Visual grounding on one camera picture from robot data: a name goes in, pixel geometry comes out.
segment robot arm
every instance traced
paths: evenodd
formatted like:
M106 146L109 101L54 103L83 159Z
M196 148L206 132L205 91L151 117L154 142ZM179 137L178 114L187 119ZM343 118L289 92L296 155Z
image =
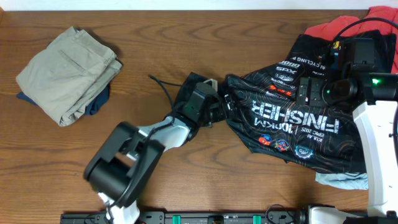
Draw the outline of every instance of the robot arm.
M163 152L182 146L200 127L223 119L225 114L214 85L197 83L190 99L163 121L145 127L118 124L84 172L107 206L107 222L134 223L139 217L136 200ZM134 160L134 165L127 166L117 154Z
M375 72L372 39L353 39L347 49L342 57L347 55L343 61L351 66L347 71L343 67L337 80L326 82L321 88L311 85L319 80L302 81L310 83L307 85L311 89L309 105L332 106L353 114L368 173L368 216L389 217L398 211L398 76ZM325 207L312 208L309 215L310 223L343 223L347 217L352 217Z

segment logo patch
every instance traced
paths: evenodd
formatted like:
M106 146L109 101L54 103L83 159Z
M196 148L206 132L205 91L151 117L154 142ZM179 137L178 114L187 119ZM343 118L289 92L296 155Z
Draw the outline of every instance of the logo patch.
M291 88L293 90L296 89L296 86L288 85L288 84L284 83L282 80L277 80L277 79L271 77L271 81L279 83L279 84L284 85L284 86L287 86L287 87L289 87L289 88Z
M281 71L281 72L288 72L291 74L296 74L297 71L293 71L290 68L284 68L284 67L276 67L276 70Z
M283 61L283 62L279 62L278 64L280 65L286 65L286 66L290 66L290 67L294 67L294 68L299 68L299 64L290 62L290 61Z
M282 75L282 74L279 74L279 73L275 73L275 77L279 78L282 81L286 81L286 82L291 82L291 81L294 80L294 78L292 78L292 77L290 77L288 75Z
M304 146L296 146L294 149L296 156L302 159L309 159L313 155L313 150Z
M311 61L309 59L300 58L300 57L292 57L292 60L296 60L298 62L303 62L303 63L309 64L311 66L314 66L314 67L317 67L317 68L321 68L323 70L326 69L326 66L321 65L320 63L313 62L313 61Z
M325 75L325 74L323 74L323 73L316 72L316 71L312 71L312 73L313 73L313 74L316 74L316 75L321 75L321 76L324 76L324 75Z
M272 94L266 91L267 96L274 96ZM328 116L291 110L290 108L285 109L278 105L255 100L253 100L251 111L258 115L258 117L255 117L253 125L257 126L260 124L263 128L282 129L285 132L288 131L289 134L292 133L292 124L299 124L306 128L335 134L338 134L340 128L339 119L331 119Z
M274 86L274 85L270 85L270 86L268 87L268 89L270 89L270 90L276 90L276 91L278 91L279 93L283 93L283 94L285 94L285 95L287 95L287 96L292 96L292 92L278 89L278 88L276 88L276 86Z
M265 146L269 146L271 144L272 138L269 134L262 134L259 138L259 142Z
M285 139L276 140L275 146L279 151L282 151L282 152L287 151L290 148L289 143Z
M273 94L273 93L270 93L270 92L268 92L268 91L266 91L266 95L267 95L267 96L272 96L272 97L275 97L275 98L279 98L279 99L284 99L284 100L287 99L287 98L284 97L284 96L279 96L279 95L277 95L277 94Z

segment wood grain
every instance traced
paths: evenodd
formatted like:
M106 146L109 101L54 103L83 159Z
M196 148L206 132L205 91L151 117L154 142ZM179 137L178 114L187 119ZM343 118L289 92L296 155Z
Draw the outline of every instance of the wood grain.
M2 19L3 14L4 14L4 10L0 7L0 24L1 24L1 19Z
M170 111L147 75L182 83L189 72L222 80L285 58L306 28L366 11L7 12L0 25L1 223L57 223L64 211L103 208L82 172L121 121L148 125ZM70 26L90 31L123 62L109 101L60 128L18 100L15 77ZM168 87L175 96L178 88ZM308 203L364 210L367 191L314 181L314 171L251 154L225 122L165 153L139 200L168 211L265 210Z

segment navy blue cloth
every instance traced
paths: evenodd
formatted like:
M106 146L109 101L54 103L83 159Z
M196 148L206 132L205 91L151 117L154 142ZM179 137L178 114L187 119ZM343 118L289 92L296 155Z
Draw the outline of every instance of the navy blue cloth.
M94 115L100 110L100 108L108 101L109 99L109 90L111 89L111 85L108 84L105 89L98 94L96 98L94 98L93 101L91 101L87 106L85 110L85 114L87 115ZM25 93L20 92L17 94L18 99L22 99L25 101L28 101L29 103L32 103L33 105L37 106L37 104L30 99Z

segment red cloth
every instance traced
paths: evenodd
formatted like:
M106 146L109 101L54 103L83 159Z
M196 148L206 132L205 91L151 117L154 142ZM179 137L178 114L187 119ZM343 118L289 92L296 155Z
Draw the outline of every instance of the red cloth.
M398 23L398 9L387 7L387 6L375 6L371 7L369 14L365 18L380 17L389 19L395 23ZM359 19L354 16L340 16L339 18L331 21L330 23L320 24L314 27L310 27L305 31L313 37L320 37L325 40L333 40L333 38L346 26L358 21ZM350 37L356 34L367 32L370 30L379 30L382 35L395 34L398 36L398 30L385 22L369 21L353 26L343 33L343 37ZM391 73L398 73L398 43L396 43L396 54L394 56L394 64L392 65Z

